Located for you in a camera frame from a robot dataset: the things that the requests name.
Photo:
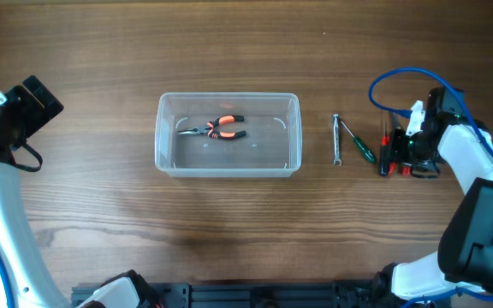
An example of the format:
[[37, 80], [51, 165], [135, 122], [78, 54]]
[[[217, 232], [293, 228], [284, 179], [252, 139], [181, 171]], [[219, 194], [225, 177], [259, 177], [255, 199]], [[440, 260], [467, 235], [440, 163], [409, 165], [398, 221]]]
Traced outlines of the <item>clear plastic container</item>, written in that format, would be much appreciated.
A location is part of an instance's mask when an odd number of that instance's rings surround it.
[[167, 92], [154, 136], [172, 177], [289, 177], [300, 169], [300, 101], [283, 92]]

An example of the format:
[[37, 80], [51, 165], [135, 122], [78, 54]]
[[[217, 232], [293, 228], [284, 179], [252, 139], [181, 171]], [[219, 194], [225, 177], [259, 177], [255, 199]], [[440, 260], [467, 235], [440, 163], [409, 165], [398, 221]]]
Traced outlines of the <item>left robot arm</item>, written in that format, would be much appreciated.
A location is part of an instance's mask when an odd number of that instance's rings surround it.
[[27, 143], [63, 110], [62, 104], [32, 75], [8, 92], [0, 89], [0, 307], [70, 307], [42, 258], [27, 220], [20, 173], [40, 165], [15, 161], [24, 149], [43, 158]]

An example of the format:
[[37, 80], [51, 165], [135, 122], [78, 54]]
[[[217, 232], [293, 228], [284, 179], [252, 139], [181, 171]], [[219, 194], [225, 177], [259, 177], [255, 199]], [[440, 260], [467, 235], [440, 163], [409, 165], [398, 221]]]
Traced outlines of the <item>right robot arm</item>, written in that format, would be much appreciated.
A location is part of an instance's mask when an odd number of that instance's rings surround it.
[[381, 175], [393, 170], [436, 179], [440, 165], [453, 170], [464, 198], [436, 252], [390, 264], [365, 285], [375, 307], [446, 307], [454, 295], [493, 301], [493, 145], [481, 121], [468, 121], [460, 89], [433, 88], [416, 102], [407, 127], [398, 121], [380, 145]]

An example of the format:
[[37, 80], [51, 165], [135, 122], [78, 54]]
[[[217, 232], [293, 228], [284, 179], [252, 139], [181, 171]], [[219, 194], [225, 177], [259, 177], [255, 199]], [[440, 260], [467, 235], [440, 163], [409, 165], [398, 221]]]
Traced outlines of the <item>orange black long-nose pliers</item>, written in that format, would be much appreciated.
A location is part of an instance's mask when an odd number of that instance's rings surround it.
[[224, 124], [243, 122], [245, 118], [242, 115], [224, 115], [213, 121], [208, 121], [204, 127], [191, 127], [178, 131], [178, 135], [206, 135], [212, 139], [235, 140], [247, 136], [247, 132], [242, 130], [234, 133], [221, 132], [218, 127]]

